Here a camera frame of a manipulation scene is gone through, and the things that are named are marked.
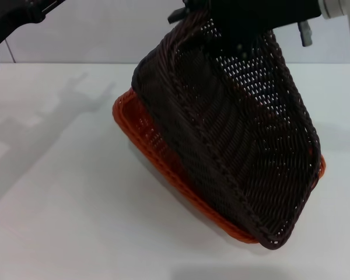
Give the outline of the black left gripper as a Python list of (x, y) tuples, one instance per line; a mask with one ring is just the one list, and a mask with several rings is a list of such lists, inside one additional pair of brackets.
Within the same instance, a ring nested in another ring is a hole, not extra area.
[(65, 0), (0, 0), (0, 44), (18, 27), (40, 23)]

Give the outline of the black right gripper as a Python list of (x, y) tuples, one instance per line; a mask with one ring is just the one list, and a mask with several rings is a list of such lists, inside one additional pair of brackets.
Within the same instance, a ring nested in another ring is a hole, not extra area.
[[(319, 0), (183, 0), (194, 11), (207, 7), (219, 28), (222, 56), (250, 59), (263, 35), (271, 29), (321, 16)], [(187, 8), (173, 11), (167, 18), (176, 23), (188, 14)], [(248, 26), (248, 29), (232, 29)]]

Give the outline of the orange woven basket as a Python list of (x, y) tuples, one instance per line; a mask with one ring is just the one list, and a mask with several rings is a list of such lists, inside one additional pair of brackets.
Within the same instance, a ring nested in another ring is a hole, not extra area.
[(233, 238), (281, 247), (326, 168), (298, 94), (233, 86), (181, 95), (130, 89), (113, 117), (193, 206)]

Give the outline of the dark brown woven basket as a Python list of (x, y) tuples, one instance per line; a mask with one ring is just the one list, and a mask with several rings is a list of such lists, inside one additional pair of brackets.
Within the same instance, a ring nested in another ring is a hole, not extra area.
[(135, 93), (196, 192), (276, 250), (320, 177), (320, 140), (272, 31), (242, 60), (205, 10), (167, 33), (137, 66)]

